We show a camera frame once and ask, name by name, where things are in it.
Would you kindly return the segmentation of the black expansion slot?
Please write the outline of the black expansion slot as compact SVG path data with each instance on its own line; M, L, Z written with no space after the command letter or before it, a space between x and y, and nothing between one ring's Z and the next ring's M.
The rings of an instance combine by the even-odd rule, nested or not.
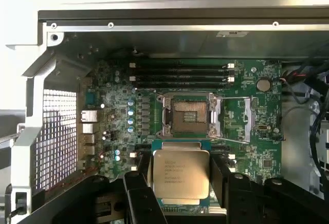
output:
M136 144L134 145L133 151L135 152L142 152L142 151L151 151L152 145L151 144ZM214 144L214 145L202 145L202 149L208 151L221 151L224 153L229 153L231 151L231 147L229 145L222 145L222 144Z

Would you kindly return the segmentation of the grey metal PC case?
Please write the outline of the grey metal PC case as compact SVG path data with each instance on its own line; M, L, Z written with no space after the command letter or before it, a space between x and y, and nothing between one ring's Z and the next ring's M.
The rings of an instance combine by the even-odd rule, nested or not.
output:
M95 146L81 139L80 119L83 81L108 59L280 62L284 139L281 173L271 178L286 179L329 203L329 13L321 15L319 8L41 11L38 22L43 43L23 74L26 118L11 147L5 224L18 224L87 177L105 176L89 164ZM162 212L167 224L226 224L226 209L211 183L206 213Z

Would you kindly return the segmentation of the CPU socket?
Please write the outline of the CPU socket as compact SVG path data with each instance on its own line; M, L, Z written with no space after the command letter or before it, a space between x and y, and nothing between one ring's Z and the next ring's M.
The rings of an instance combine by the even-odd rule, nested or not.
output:
M159 95L163 139L217 139L223 136L224 101L211 92L168 92Z

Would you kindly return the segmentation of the silver ethernet port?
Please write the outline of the silver ethernet port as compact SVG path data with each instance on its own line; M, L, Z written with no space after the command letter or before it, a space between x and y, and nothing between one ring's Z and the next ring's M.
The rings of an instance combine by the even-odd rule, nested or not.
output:
M98 111L97 110L83 110L81 111L82 122L95 123L98 122Z

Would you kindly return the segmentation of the black RAM slot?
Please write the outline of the black RAM slot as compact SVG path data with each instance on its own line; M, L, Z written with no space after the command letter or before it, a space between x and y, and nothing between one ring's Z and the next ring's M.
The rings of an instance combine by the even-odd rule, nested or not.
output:
M198 74L206 74L211 76L219 76L219 75L235 75L235 71L232 69L191 69L191 68L184 68L184 69L163 69L163 68L151 68L151 69L132 69L130 70L130 74L134 76L141 76L141 75L198 75Z
M234 82L231 76L129 76L130 81L139 82Z
M153 89L171 89L171 88L186 88L186 89L227 89L233 86L233 83L194 83L194 82L136 82L133 83L137 88L153 88Z
M130 68L219 68L219 69L234 69L234 63L228 63L224 65L200 65L200 64L180 64L180 63L170 63L170 64L151 64L151 63L129 63Z

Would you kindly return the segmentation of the metal socket cover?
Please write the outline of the metal socket cover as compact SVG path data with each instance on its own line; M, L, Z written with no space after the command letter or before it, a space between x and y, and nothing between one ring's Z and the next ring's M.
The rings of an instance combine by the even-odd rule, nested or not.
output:
M251 97L244 99L245 109L244 109L244 122L245 122L245 138L244 141L250 142L250 132L252 127L252 111L251 111Z

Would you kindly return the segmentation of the green motherboard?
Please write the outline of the green motherboard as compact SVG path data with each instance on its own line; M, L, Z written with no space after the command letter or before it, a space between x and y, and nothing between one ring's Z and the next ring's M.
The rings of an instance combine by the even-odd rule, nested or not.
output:
M234 63L233 86L227 89L153 89L137 88L130 81L129 63L151 64L200 64L224 65ZM232 172L247 174L251 179L262 182L279 176L282 164L281 143L284 139L282 123L282 87L280 83L281 63L278 61L239 59L108 59L98 62L82 84L83 110L97 110L98 122L83 125L81 139L86 145L94 145L95 152L88 153L89 164L110 180L135 170L140 156L149 151L133 151L136 144L152 144L161 129L161 104L159 95L168 92L211 92L217 97L251 97L252 127L250 143L239 144L222 140L211 141L210 145L229 145L229 153L212 151L223 157ZM141 76L211 76L194 75L141 75ZM271 80L268 92L258 91L256 82L260 78ZM223 138L244 141L244 99L225 99ZM272 168L264 169L264 159L273 160Z

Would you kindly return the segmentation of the silver coin cell battery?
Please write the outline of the silver coin cell battery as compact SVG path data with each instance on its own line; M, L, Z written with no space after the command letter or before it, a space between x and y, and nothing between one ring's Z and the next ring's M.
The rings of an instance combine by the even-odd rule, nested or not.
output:
M256 82L256 88L261 92L268 92L271 89L271 80L268 78L260 78Z

